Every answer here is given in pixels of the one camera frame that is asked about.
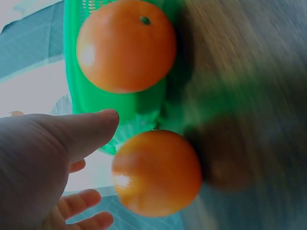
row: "blurred object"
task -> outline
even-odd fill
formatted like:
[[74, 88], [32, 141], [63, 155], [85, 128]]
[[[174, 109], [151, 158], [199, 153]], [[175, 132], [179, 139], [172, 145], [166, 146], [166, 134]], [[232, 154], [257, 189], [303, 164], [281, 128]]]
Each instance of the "blurred object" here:
[[20, 112], [20, 111], [13, 111], [13, 112], [11, 112], [11, 116], [22, 116], [22, 115], [24, 115], [24, 113]]

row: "hand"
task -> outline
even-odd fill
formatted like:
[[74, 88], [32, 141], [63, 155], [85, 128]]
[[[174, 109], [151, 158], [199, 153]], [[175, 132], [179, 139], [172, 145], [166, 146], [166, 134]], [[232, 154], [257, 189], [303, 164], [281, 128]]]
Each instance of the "hand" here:
[[66, 225], [100, 201], [95, 190], [61, 197], [70, 172], [105, 145], [118, 126], [114, 110], [0, 119], [0, 226], [6, 230], [104, 230], [106, 212]]

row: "fingernail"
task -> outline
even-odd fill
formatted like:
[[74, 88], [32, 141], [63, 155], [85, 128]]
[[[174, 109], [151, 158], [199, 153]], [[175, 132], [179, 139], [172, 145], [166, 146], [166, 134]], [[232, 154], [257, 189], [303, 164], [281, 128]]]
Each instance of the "fingernail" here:
[[109, 118], [119, 118], [118, 113], [114, 109], [104, 109], [99, 111], [99, 113], [102, 113], [104, 116]]

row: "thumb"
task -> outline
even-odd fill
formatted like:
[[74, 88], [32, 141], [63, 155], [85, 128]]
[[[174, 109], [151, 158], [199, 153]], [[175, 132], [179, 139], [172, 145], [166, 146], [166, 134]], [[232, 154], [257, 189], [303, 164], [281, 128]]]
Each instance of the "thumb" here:
[[82, 160], [113, 137], [119, 116], [113, 109], [98, 113], [56, 116], [50, 133], [63, 145], [71, 162]]

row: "white wall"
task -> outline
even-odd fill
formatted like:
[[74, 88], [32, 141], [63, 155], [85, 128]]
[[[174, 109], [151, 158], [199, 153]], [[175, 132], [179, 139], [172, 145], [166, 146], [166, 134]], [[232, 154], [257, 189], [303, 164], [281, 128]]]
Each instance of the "white wall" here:
[[[0, 117], [18, 110], [25, 114], [49, 114], [56, 101], [68, 94], [64, 61], [48, 64], [0, 83]], [[112, 188], [112, 157], [96, 151], [86, 158], [86, 167], [69, 176], [65, 191]]]

